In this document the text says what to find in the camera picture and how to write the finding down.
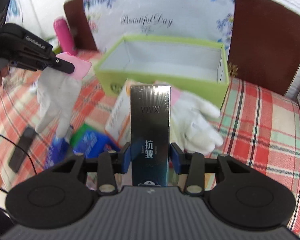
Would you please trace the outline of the lime green storage box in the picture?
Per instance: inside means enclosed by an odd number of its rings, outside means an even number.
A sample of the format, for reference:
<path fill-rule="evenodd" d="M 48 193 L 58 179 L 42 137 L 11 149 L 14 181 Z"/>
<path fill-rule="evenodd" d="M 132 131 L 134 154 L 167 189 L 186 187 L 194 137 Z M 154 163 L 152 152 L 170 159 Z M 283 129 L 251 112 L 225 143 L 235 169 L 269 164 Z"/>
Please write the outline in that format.
<path fill-rule="evenodd" d="M 102 55 L 94 72 L 108 96 L 118 96 L 127 79 L 163 81 L 221 108 L 229 86 L 227 59 L 221 42 L 128 35 Z"/>

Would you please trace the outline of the blue medicine box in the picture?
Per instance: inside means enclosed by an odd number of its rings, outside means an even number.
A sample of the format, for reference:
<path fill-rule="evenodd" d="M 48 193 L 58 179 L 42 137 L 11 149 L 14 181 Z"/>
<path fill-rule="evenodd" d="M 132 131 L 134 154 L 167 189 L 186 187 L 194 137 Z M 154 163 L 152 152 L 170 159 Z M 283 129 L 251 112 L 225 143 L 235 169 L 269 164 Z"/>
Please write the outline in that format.
<path fill-rule="evenodd" d="M 66 157 L 68 148 L 70 146 L 72 132 L 73 127 L 69 126 L 65 137 L 59 138 L 56 135 L 53 136 L 45 159 L 45 170 L 61 162 Z"/>

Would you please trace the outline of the white orange medicine box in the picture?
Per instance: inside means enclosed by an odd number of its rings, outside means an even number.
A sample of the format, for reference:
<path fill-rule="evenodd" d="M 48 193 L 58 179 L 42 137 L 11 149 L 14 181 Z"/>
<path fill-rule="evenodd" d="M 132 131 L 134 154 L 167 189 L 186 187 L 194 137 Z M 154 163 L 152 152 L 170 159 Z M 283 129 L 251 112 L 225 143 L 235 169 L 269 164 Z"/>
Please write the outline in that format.
<path fill-rule="evenodd" d="M 130 87 L 134 84 L 134 80 L 125 81 L 104 128 L 106 135 L 120 147 L 130 142 Z"/>

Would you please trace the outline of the black smartphone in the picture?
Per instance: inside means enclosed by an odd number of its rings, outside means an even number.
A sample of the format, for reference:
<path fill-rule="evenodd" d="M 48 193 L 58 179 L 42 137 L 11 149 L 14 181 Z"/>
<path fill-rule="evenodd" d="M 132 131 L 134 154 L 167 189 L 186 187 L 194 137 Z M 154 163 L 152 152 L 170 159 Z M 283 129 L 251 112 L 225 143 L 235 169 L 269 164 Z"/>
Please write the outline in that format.
<path fill-rule="evenodd" d="M 27 126 L 23 131 L 17 146 L 14 148 L 14 152 L 8 162 L 9 168 L 14 172 L 18 173 L 22 163 L 26 158 L 26 152 L 30 149 L 37 133 L 34 128 Z"/>

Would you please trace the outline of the pink thermos bottle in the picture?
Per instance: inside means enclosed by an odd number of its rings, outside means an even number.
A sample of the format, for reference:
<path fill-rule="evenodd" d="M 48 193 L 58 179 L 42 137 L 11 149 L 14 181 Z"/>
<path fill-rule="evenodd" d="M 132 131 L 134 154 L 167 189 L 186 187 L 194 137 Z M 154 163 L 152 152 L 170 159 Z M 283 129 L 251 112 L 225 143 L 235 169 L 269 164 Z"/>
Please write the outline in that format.
<path fill-rule="evenodd" d="M 64 18 L 55 19 L 53 28 L 55 30 L 62 51 L 76 56 L 78 54 L 78 51 L 76 49 L 74 38 L 70 32 L 66 20 Z"/>

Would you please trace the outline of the white glove pink cuff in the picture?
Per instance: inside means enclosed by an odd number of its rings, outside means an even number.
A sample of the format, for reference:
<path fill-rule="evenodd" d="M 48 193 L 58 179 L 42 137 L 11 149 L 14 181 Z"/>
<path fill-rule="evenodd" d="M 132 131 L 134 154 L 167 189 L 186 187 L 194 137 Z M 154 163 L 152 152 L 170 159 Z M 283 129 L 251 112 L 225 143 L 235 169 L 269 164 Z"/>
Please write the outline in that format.
<path fill-rule="evenodd" d="M 207 118 L 218 119 L 220 114 L 219 108 L 211 102 L 172 86 L 170 142 L 186 152 L 211 153 L 223 145 L 223 137 Z"/>
<path fill-rule="evenodd" d="M 59 116 L 56 137 L 63 138 L 70 127 L 72 111 L 82 88 L 82 80 L 88 74 L 91 63 L 68 52 L 58 54 L 57 59 L 73 64 L 74 72 L 66 74 L 48 67 L 41 73 L 37 85 L 40 121 L 35 131 L 38 134 L 42 133 L 53 119 Z"/>

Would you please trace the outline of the black VIVX cosmetic box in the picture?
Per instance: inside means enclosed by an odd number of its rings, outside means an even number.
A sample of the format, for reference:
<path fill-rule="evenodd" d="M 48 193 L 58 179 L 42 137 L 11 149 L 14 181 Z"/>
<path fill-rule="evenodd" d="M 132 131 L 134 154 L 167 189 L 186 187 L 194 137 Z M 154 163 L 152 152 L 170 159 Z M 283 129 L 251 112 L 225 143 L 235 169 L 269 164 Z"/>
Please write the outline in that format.
<path fill-rule="evenodd" d="M 168 184 L 170 85 L 130 88 L 130 132 L 134 186 Z"/>

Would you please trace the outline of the blue tissue pack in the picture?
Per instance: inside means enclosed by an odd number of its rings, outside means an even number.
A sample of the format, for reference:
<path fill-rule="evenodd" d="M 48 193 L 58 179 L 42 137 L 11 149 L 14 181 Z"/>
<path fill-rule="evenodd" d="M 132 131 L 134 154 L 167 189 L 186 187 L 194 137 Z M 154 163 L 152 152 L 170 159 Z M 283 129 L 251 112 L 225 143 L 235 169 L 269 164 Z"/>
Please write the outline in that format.
<path fill-rule="evenodd" d="M 83 124 L 74 133 L 70 145 L 74 154 L 82 153 L 87 159 L 97 158 L 107 151 L 120 151 L 110 137 L 87 124 Z"/>

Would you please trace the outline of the plaid bed sheet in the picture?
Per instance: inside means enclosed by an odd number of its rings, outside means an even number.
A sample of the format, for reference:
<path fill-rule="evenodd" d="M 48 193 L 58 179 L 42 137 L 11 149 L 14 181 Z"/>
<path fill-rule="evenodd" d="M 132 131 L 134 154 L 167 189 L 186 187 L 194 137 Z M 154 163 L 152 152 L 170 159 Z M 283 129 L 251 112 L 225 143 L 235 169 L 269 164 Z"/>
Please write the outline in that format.
<path fill-rule="evenodd" d="M 57 120 L 34 139 L 18 173 L 8 161 L 27 126 L 39 120 L 32 85 L 38 72 L 17 69 L 0 88 L 0 187 L 15 184 L 42 171 Z M 288 224 L 300 236 L 300 110 L 296 102 L 265 88 L 233 78 L 221 110 L 212 125 L 224 143 L 212 156 L 229 154 L 288 187 L 296 209 Z"/>

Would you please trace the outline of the floral Beautiful Day mattress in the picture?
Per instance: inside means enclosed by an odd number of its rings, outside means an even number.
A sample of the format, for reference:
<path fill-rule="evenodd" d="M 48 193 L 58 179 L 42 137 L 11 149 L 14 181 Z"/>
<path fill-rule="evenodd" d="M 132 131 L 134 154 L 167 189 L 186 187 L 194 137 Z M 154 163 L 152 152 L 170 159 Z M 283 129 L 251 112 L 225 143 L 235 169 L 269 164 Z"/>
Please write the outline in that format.
<path fill-rule="evenodd" d="M 83 0 L 96 47 L 125 35 L 164 35 L 221 42 L 228 50 L 235 0 Z"/>

